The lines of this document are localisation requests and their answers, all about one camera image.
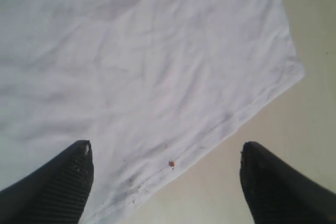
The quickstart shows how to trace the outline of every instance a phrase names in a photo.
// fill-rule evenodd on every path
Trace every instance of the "wrinkled fabric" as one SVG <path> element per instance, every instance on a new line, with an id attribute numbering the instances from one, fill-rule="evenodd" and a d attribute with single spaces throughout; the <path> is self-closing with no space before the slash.
<path id="1" fill-rule="evenodd" d="M 281 0 L 0 6 L 0 189 L 90 140 L 81 223 L 125 217 L 304 75 Z"/>

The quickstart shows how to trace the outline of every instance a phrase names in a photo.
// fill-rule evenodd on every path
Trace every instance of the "floor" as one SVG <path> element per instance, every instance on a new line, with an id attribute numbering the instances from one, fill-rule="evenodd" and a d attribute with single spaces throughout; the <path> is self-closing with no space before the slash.
<path id="1" fill-rule="evenodd" d="M 306 77 L 122 224 L 253 223 L 240 150 L 257 141 L 336 192 L 336 0 L 283 0 Z"/>

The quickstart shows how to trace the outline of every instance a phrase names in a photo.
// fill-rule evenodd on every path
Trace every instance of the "white fabric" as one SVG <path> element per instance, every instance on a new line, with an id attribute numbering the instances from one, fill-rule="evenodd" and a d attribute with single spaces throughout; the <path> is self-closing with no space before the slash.
<path id="1" fill-rule="evenodd" d="M 123 218 L 303 76 L 281 0 L 0 0 L 0 29 L 0 189 L 90 140 L 82 223 Z"/>

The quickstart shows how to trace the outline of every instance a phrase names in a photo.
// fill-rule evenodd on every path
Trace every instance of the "beige floor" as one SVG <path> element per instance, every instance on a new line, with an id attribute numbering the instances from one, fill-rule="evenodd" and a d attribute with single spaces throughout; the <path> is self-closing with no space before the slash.
<path id="1" fill-rule="evenodd" d="M 240 150 L 258 141 L 336 192 L 336 0 L 283 0 L 306 77 L 123 224 L 253 223 Z"/>

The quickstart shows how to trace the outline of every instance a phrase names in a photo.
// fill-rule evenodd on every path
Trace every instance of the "white cloth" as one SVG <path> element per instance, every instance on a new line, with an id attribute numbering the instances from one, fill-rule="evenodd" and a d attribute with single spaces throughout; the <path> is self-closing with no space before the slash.
<path id="1" fill-rule="evenodd" d="M 0 30 L 0 189 L 90 140 L 88 224 L 129 214 L 303 76 L 281 0 L 0 0 Z"/>

